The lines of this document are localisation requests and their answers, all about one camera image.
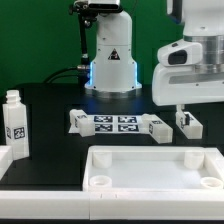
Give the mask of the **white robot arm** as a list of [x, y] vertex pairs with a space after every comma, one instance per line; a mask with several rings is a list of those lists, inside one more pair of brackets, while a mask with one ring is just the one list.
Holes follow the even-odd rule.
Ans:
[[[131, 18], [106, 11], [117, 0], [88, 0], [100, 15], [97, 53], [86, 89], [103, 97], [141, 88], [131, 56]], [[167, 14], [183, 37], [158, 50], [152, 99], [158, 106], [224, 101], [224, 0], [167, 0]]]

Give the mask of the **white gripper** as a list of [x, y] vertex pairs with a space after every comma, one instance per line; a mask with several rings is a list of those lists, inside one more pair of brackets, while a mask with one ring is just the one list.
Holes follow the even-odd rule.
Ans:
[[224, 101], [224, 72], [200, 74], [192, 66], [158, 64], [153, 74], [152, 99], [157, 106], [177, 105], [177, 113], [189, 126], [193, 118], [184, 113], [185, 104]]

